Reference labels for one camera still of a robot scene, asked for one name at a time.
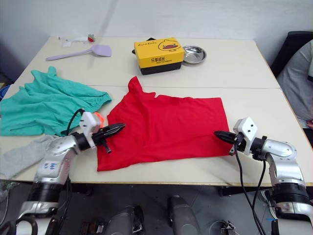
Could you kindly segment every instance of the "small white object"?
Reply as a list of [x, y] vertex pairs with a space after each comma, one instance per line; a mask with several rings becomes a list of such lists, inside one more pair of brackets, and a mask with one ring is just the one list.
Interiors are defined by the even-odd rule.
[[245, 136], [246, 148], [245, 148], [244, 154], [249, 155], [251, 152], [250, 151], [251, 145], [258, 131], [258, 127], [255, 125], [255, 123], [250, 117], [246, 117], [243, 119], [239, 119], [236, 122], [233, 130], [236, 134], [241, 132]]
[[83, 112], [79, 126], [83, 130], [91, 148], [95, 148], [95, 144], [92, 140], [92, 134], [98, 132], [100, 124], [100, 120], [95, 115], [90, 112]]
[[63, 42], [63, 47], [70, 47], [72, 45], [72, 42], [71, 41], [66, 41], [66, 42]]
[[74, 38], [75, 42], [87, 42], [88, 41], [88, 36], [81, 36], [81, 37], [76, 37]]

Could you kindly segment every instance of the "person's hand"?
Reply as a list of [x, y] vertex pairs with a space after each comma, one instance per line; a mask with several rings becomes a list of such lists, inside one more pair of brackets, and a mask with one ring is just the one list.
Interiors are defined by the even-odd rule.
[[313, 120], [307, 121], [307, 125], [313, 130]]

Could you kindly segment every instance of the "black cable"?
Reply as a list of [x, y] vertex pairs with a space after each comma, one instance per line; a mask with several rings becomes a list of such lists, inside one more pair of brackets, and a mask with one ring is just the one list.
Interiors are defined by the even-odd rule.
[[253, 210], [254, 210], [254, 207], [255, 207], [255, 202], [256, 202], [257, 195], [258, 195], [259, 190], [260, 190], [260, 187], [261, 187], [261, 183], [262, 183], [262, 181], [263, 181], [265, 169], [266, 169], [266, 162], [265, 162], [265, 160], [263, 160], [263, 170], [262, 170], [262, 174], [261, 174], [261, 177], [260, 177], [260, 180], [259, 180], [259, 183], [258, 183], [258, 187], [257, 187], [257, 189], [256, 189], [256, 191], [255, 191], [255, 194], [254, 194], [254, 197], [253, 197], [253, 202], [252, 202]]
[[65, 222], [65, 218], [67, 216], [67, 210], [68, 210], [68, 207], [69, 207], [69, 203], [70, 203], [70, 200], [72, 198], [72, 185], [71, 185], [69, 177], [67, 177], [66, 184], [67, 184], [67, 197], [66, 197], [65, 208], [63, 210], [63, 213], [62, 213], [62, 216], [61, 216], [61, 219], [60, 219], [60, 223], [59, 223], [59, 233], [60, 233], [61, 228], [63, 227], [63, 224]]
[[[70, 126], [71, 126], [71, 124], [72, 124], [74, 118], [76, 117], [76, 115], [77, 115], [78, 113], [80, 113], [80, 114], [82, 115], [84, 111], [85, 111], [84, 109], [78, 109], [78, 110], [76, 110], [76, 112], [73, 114], [72, 118], [70, 119], [70, 121], [69, 121], [69, 123], [68, 123], [68, 125], [67, 125], [67, 132], [66, 132], [66, 135], [67, 135], [67, 136], [69, 135]], [[66, 218], [66, 216], [67, 216], [68, 206], [69, 206], [70, 200], [71, 200], [71, 198], [72, 198], [72, 185], [71, 185], [69, 176], [67, 176], [66, 185], [67, 185], [67, 196], [66, 196], [66, 201], [65, 201], [65, 207], [64, 207], [62, 216], [61, 216], [61, 218], [60, 218], [59, 233], [60, 233], [60, 231], [61, 231], [61, 229], [62, 229], [62, 227], [63, 227], [65, 218]]]
[[0, 234], [4, 234], [6, 231], [6, 235], [16, 235], [16, 223], [15, 220], [7, 221], [2, 227], [0, 227]]
[[6, 203], [5, 203], [5, 209], [4, 209], [4, 215], [2, 220], [0, 221], [0, 226], [2, 225], [2, 223], [5, 221], [6, 215], [8, 213], [8, 208], [9, 208], [9, 199], [10, 199], [10, 190], [7, 190], [7, 196], [6, 196]]
[[254, 210], [254, 208], [253, 208], [253, 206], [252, 206], [252, 204], [251, 204], [251, 202], [250, 202], [250, 200], [248, 198], [248, 194], [247, 194], [245, 186], [244, 186], [243, 168], [241, 166], [241, 162], [240, 162], [240, 159], [239, 159], [239, 156], [238, 156], [237, 145], [236, 144], [234, 144], [234, 151], [235, 151], [236, 159], [237, 159], [237, 162], [238, 162], [238, 165], [239, 165], [241, 188], [243, 189], [244, 195], [245, 195], [245, 197], [246, 197], [246, 199], [247, 199], [247, 201], [248, 201], [248, 203], [249, 203], [249, 205], [250, 205], [250, 207], [252, 209], [253, 218], [254, 218], [255, 224], [256, 224], [256, 226], [258, 228], [258, 231], [259, 231], [260, 235], [266, 235], [266, 233], [265, 233], [265, 231], [264, 231], [264, 229], [262, 227], [262, 224], [261, 224], [257, 214], [255, 213], [255, 210]]
[[67, 132], [66, 132], [66, 135], [67, 135], [67, 136], [69, 135], [70, 126], [71, 126], [71, 124], [72, 124], [74, 118], [76, 117], [76, 115], [77, 115], [78, 113], [80, 113], [80, 114], [82, 115], [84, 111], [85, 111], [85, 110], [83, 110], [83, 109], [78, 109], [78, 110], [76, 110], [76, 112], [73, 114], [72, 118], [70, 119], [70, 121], [69, 121], [69, 123], [68, 123], [68, 125], [67, 125]]

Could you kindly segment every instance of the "teal cloth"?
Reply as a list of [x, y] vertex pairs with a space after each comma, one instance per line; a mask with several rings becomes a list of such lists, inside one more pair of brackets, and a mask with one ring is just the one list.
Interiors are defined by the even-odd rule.
[[[2, 136], [64, 136], [76, 110], [95, 112], [111, 101], [106, 92], [58, 77], [54, 67], [49, 67], [48, 73], [31, 73], [35, 78], [32, 83], [26, 83], [15, 95], [0, 102]], [[78, 126], [79, 121], [77, 115], [71, 127]]]

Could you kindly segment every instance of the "white wall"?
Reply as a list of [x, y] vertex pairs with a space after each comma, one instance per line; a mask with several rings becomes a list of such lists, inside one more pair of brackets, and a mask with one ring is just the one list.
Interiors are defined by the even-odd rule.
[[17, 77], [49, 35], [254, 39], [271, 64], [313, 0], [0, 0], [1, 67]]

